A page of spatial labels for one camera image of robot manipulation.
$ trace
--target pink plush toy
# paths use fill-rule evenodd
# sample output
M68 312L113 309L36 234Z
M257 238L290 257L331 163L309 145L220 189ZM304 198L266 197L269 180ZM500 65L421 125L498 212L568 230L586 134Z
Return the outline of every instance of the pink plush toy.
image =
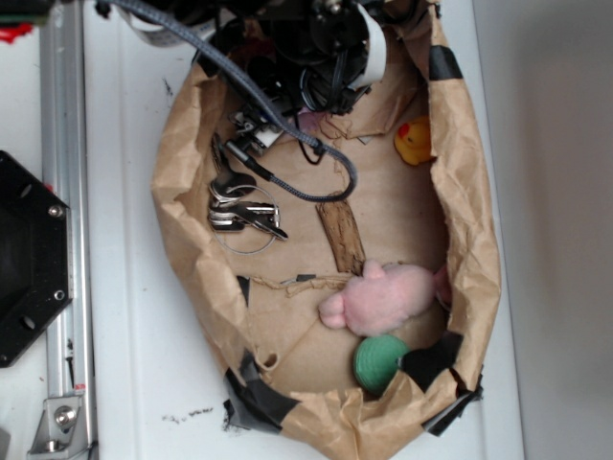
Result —
M434 295L431 271L417 265L381 266L369 260L363 276L351 278L343 290L319 305L319 315L329 328L347 326L357 335L381 335L425 311Z

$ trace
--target green toy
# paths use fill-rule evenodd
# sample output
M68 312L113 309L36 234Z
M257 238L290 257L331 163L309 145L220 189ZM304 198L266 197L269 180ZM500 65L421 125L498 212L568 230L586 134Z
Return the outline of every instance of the green toy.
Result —
M353 356L355 378L365 390L381 396L398 370L397 360L409 351L409 347L393 335L368 337Z

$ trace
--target brown paper bag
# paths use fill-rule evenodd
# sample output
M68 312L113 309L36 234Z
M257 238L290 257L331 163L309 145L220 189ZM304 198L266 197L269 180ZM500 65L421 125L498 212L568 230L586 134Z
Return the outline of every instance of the brown paper bag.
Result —
M349 203L367 257L432 270L447 262L451 313L433 305L393 334L412 350L444 349L450 334L460 336L448 365L425 379L398 371L379 399L357 386L352 354L359 337L330 330L318 317L319 302L349 275L336 271L312 203L260 183L277 200L289 240L249 257L224 248L217 238L250 250L267 237L255 229L220 237L207 222L208 185L216 176L211 139L215 132L232 134L226 114L238 100L197 66L170 113L151 186L170 264L225 373L231 420L307 442L331 459L390 458L460 395L477 389L500 293L481 141L435 7L422 2L408 23L386 34L391 52L384 82L353 113L323 117L312 129L358 168ZM397 37L403 46L394 44ZM427 113L436 159L411 167L395 152L394 133ZM364 145L355 138L364 135L375 137ZM308 193L331 193L347 183L328 158L308 165L291 139L278 141L259 161Z

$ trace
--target key ring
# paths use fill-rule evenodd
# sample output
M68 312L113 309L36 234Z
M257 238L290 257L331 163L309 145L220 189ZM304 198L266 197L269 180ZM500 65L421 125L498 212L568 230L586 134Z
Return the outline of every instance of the key ring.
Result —
M277 217L278 217L278 224L281 224L281 212L279 210L279 205L277 204L277 200L275 199L274 196L272 196L270 194L270 192L267 192L265 189L263 189L262 187L258 187L257 185L237 185L236 187L230 187L229 189L227 189L227 193L231 193L234 192L236 190L239 189L252 189L252 190L257 190L258 192L263 193L264 195L268 196L270 198L270 200L272 201L272 205L274 206L276 213L277 213ZM270 241L267 242L264 246L262 246L260 249L256 249L254 251L239 251L238 249L235 249L234 247L230 247L224 240L221 239L221 237L219 236L219 232L217 232L214 229L214 235L216 240L219 242L219 244L221 244L221 246L223 246L225 249L229 250L230 252L237 254L239 256L255 256L256 254L260 254L263 251L265 251L266 249L268 249L271 244L273 242L275 242L275 240L277 239L277 237L275 237L274 235L272 235L270 237Z

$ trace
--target wooden stick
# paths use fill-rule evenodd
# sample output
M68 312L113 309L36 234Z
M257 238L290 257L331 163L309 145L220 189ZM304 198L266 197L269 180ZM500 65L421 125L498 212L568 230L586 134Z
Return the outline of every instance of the wooden stick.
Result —
M349 203L347 200L334 201L320 203L316 207L334 254L336 268L339 272L361 275L366 256Z

